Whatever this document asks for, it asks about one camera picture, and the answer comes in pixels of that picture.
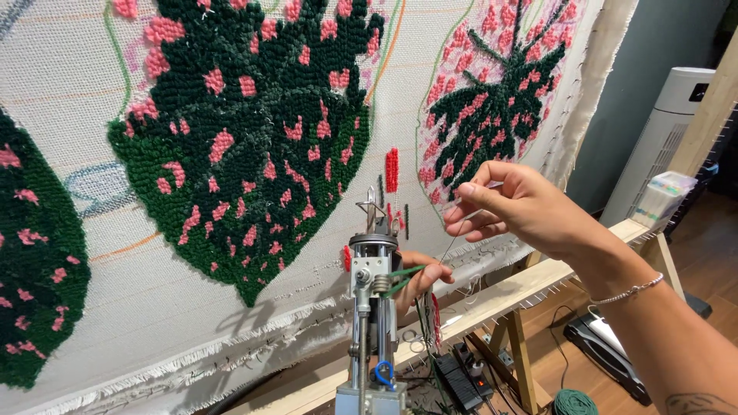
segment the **red yarn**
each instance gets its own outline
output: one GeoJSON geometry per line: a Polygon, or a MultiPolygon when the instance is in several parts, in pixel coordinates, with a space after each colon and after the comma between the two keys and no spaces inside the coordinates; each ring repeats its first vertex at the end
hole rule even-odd
{"type": "Polygon", "coordinates": [[[397,148],[392,147],[392,150],[387,152],[384,167],[387,172],[387,193],[395,193],[397,191],[397,176],[400,170],[397,148]]]}
{"type": "Polygon", "coordinates": [[[351,271],[351,251],[348,245],[343,245],[343,268],[346,272],[351,271]]]}

